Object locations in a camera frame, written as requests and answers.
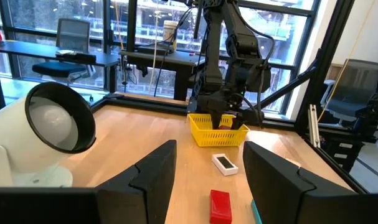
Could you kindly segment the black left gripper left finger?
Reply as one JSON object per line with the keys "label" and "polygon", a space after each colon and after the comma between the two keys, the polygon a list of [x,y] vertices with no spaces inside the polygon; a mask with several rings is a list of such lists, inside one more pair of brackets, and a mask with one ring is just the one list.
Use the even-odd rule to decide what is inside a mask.
{"label": "black left gripper left finger", "polygon": [[96,187],[101,223],[164,224],[176,173],[177,141],[168,140]]}

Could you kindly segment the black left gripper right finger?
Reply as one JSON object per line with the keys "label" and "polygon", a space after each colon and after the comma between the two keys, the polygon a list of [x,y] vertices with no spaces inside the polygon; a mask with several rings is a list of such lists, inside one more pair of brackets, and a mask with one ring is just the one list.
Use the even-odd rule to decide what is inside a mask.
{"label": "black left gripper right finger", "polygon": [[357,223],[357,194],[247,141],[245,173],[262,223]]}

